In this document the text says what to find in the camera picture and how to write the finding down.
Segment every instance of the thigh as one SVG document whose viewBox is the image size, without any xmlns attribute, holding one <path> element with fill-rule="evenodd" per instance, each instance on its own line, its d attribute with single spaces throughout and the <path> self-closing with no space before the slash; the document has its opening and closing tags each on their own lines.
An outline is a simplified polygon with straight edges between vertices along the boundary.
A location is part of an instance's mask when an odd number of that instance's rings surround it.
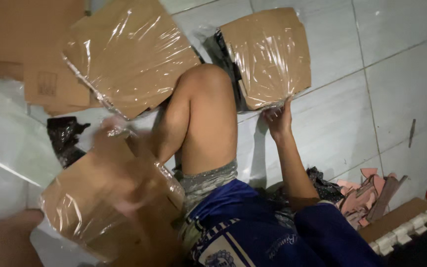
<svg viewBox="0 0 427 267">
<path fill-rule="evenodd" d="M 197 174 L 235 159 L 237 115 L 232 82 L 219 67 L 203 64 L 187 71 L 179 87 L 189 94 L 190 116 L 182 144 L 182 170 Z"/>
</svg>

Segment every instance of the leg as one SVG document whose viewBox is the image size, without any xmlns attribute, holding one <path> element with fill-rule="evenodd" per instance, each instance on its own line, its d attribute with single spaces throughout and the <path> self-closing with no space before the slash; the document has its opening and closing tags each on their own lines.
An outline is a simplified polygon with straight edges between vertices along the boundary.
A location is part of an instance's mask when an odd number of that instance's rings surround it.
<svg viewBox="0 0 427 267">
<path fill-rule="evenodd" d="M 40 210 L 24 210 L 0 221 L 0 267 L 43 267 L 29 240 L 42 221 Z"/>
<path fill-rule="evenodd" d="M 237 116 L 229 76 L 211 64 L 186 71 L 153 138 L 154 154 L 162 163 L 182 148 L 185 174 L 232 161 L 237 151 Z"/>
</svg>

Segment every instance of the knee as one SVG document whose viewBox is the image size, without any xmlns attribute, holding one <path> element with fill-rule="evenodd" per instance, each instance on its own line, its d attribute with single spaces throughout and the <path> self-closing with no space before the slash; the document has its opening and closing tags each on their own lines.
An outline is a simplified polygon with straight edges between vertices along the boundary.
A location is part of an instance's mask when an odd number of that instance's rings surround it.
<svg viewBox="0 0 427 267">
<path fill-rule="evenodd" d="M 181 81 L 188 81 L 203 84 L 231 84 L 230 77 L 220 67 L 213 64 L 201 64 L 187 70 L 182 76 Z"/>
</svg>

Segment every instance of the blue shirt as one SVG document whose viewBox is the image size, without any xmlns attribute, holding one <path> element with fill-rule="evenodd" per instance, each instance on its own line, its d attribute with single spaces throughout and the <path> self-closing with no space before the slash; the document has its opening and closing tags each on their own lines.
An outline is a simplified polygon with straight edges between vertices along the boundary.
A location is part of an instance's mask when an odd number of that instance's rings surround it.
<svg viewBox="0 0 427 267">
<path fill-rule="evenodd" d="M 270 204 L 233 180 L 189 214 L 201 238 L 190 250 L 199 266 L 382 266 L 370 246 L 332 204 L 305 207 L 296 229 L 283 227 Z"/>
</svg>

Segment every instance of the person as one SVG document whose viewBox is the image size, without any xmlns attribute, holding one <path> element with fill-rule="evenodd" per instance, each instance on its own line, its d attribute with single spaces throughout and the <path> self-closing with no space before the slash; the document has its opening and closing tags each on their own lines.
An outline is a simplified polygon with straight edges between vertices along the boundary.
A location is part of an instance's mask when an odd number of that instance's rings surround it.
<svg viewBox="0 0 427 267">
<path fill-rule="evenodd" d="M 181 76 L 151 144 L 162 163 L 180 152 L 178 174 L 186 192 L 180 236 L 190 264 L 381 266 L 339 210 L 319 201 L 296 148 L 290 100 L 265 121 L 295 212 L 292 226 L 282 223 L 257 191 L 236 179 L 237 116 L 229 76 L 211 64 Z M 40 211 L 26 210 L 0 221 L 0 267 L 42 266 L 29 241 L 42 218 Z"/>
</svg>

